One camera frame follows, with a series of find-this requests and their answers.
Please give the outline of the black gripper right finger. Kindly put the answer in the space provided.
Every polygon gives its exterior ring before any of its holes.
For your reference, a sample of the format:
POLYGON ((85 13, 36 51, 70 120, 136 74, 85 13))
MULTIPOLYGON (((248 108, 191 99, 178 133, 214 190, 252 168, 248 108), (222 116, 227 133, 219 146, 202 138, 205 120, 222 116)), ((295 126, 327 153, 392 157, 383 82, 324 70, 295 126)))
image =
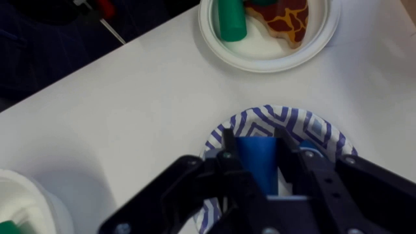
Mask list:
POLYGON ((278 165, 295 195, 305 195, 321 234, 363 234, 363 218, 334 164, 301 149, 289 133, 275 129, 278 165))

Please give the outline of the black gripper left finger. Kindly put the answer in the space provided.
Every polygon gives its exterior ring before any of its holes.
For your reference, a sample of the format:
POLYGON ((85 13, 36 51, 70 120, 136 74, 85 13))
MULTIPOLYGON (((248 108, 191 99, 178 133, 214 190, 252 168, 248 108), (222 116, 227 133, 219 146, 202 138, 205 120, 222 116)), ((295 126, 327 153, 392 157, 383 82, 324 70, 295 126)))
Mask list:
POLYGON ((231 129, 222 131, 222 149, 217 156, 220 196, 227 201, 214 224, 215 234, 262 234, 266 199, 252 174, 241 166, 236 138, 231 129))

